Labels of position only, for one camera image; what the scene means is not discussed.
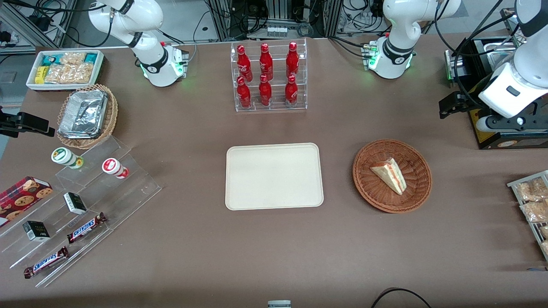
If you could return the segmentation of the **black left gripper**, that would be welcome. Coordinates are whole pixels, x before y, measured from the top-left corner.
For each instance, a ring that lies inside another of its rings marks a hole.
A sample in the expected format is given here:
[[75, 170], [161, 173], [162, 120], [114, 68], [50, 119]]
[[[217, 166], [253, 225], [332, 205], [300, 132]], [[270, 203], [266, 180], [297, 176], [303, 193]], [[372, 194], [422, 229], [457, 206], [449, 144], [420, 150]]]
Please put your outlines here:
[[477, 109], [477, 104], [462, 92], [454, 92], [454, 95], [447, 95], [438, 102], [440, 108], [440, 119], [454, 113], [468, 113]]

